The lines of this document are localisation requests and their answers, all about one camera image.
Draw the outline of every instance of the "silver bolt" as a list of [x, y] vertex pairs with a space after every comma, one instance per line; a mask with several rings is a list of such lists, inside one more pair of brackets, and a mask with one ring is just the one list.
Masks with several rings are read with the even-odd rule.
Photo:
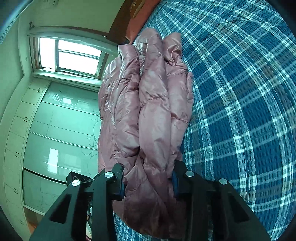
[[194, 172], [193, 171], [187, 171], [187, 172], [185, 172], [185, 175], [188, 176], [188, 177], [193, 177]]
[[106, 172], [105, 173], [105, 177], [107, 177], [107, 178], [111, 178], [111, 177], [113, 177], [113, 172]]
[[225, 178], [221, 178], [219, 179], [219, 182], [222, 184], [222, 185], [226, 185], [227, 184], [227, 180]]
[[80, 180], [78, 180], [78, 179], [72, 181], [72, 185], [74, 187], [78, 186], [79, 184], [80, 184]]

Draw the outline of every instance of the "window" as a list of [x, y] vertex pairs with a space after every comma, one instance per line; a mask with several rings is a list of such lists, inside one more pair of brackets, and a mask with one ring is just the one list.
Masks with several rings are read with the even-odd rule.
[[94, 47], [51, 38], [36, 38], [37, 68], [101, 79], [108, 54]]

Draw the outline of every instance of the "pink puffer jacket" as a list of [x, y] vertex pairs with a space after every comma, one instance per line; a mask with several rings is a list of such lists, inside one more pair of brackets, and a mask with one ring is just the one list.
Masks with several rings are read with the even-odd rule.
[[151, 28], [135, 46], [119, 45], [99, 90], [99, 171], [121, 163], [125, 198], [114, 211], [132, 229], [158, 238], [184, 234], [184, 204], [169, 180], [192, 114], [192, 73], [181, 60], [179, 33], [164, 40]]

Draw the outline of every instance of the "cabinet door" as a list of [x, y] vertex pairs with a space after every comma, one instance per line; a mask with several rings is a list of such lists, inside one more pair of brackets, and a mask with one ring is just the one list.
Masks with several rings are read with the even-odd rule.
[[30, 231], [22, 207], [9, 201], [7, 202], [7, 207], [10, 214], [11, 225], [23, 240], [28, 240]]
[[6, 149], [10, 150], [16, 156], [20, 157], [22, 154], [22, 146], [24, 144], [24, 138], [9, 132]]
[[41, 94], [42, 91], [27, 89], [26, 93], [24, 94], [24, 97], [22, 98], [22, 101], [36, 105], [41, 97]]
[[13, 153], [12, 151], [5, 150], [4, 166], [13, 170], [18, 175], [20, 174], [20, 154]]
[[29, 123], [30, 122], [28, 120], [25, 120], [23, 118], [19, 118], [19, 117], [15, 116], [13, 118], [13, 122], [11, 124], [10, 131], [14, 134], [21, 136], [21, 137], [25, 137]]
[[7, 167], [4, 168], [4, 183], [20, 193], [20, 175]]
[[21, 101], [15, 115], [18, 117], [21, 117], [25, 120], [30, 120], [35, 107], [36, 107], [36, 105], [34, 105], [34, 104], [30, 104], [30, 103]]
[[30, 84], [29, 88], [34, 89], [34, 90], [44, 91], [48, 82], [49, 82], [49, 80], [34, 78], [32, 83]]
[[20, 192], [12, 189], [11, 187], [7, 186], [6, 184], [4, 184], [4, 186], [5, 186], [6, 199], [8, 201], [10, 201], [12, 204], [14, 204], [18, 207], [22, 207]]

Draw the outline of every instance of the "blue plaid bedspread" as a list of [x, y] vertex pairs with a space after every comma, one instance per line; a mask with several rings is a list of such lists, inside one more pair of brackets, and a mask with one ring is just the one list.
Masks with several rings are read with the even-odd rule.
[[[194, 74], [189, 169], [226, 178], [272, 240], [296, 213], [296, 40], [264, 0], [163, 0], [144, 28], [182, 34]], [[117, 216], [118, 240], [151, 240]]]

